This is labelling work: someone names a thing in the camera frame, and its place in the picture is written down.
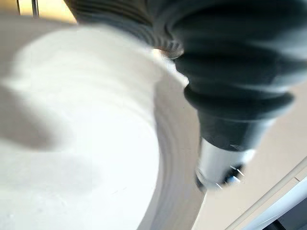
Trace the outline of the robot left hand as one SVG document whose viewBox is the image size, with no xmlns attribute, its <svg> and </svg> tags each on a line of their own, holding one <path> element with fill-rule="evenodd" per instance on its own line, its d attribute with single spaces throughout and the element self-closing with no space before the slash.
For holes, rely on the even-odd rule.
<svg viewBox="0 0 307 230">
<path fill-rule="evenodd" d="M 79 23 L 121 29 L 174 59 L 197 110 L 204 188 L 237 182 L 307 76 L 304 0 L 68 0 Z"/>
</svg>

